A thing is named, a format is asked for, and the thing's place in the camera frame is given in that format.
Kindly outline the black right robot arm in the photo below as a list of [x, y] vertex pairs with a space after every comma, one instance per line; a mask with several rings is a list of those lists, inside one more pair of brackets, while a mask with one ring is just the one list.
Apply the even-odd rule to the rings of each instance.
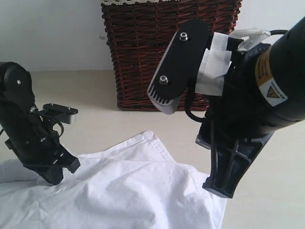
[[209, 96], [196, 142], [211, 151], [203, 188], [232, 198], [248, 168], [275, 131], [305, 118], [305, 22], [274, 44], [234, 51], [223, 94]]

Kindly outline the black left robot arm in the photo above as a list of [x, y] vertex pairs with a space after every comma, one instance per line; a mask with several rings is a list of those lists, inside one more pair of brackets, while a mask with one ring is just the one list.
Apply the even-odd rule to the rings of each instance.
[[5, 141], [22, 165], [52, 185], [63, 180], [63, 169], [75, 173], [80, 166], [60, 143], [64, 124], [71, 124], [78, 109], [48, 103], [35, 104], [29, 71], [15, 62], [0, 64], [0, 125]]

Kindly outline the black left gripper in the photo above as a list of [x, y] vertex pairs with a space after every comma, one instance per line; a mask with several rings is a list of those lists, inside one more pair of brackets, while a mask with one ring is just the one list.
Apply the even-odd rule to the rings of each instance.
[[53, 130], [56, 124], [62, 126], [37, 108], [33, 95], [0, 97], [0, 125], [9, 137], [7, 147], [25, 167], [41, 167], [35, 172], [51, 185], [63, 180], [62, 168], [74, 174], [81, 165], [77, 157], [60, 145], [61, 134]]

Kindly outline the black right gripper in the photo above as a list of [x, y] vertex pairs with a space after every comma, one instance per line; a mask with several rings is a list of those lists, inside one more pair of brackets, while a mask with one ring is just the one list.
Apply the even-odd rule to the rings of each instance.
[[223, 95], [210, 100], [195, 143], [211, 149], [211, 124], [226, 136], [259, 138], [288, 126], [288, 90], [284, 74], [288, 45], [260, 44], [239, 58], [225, 78]]

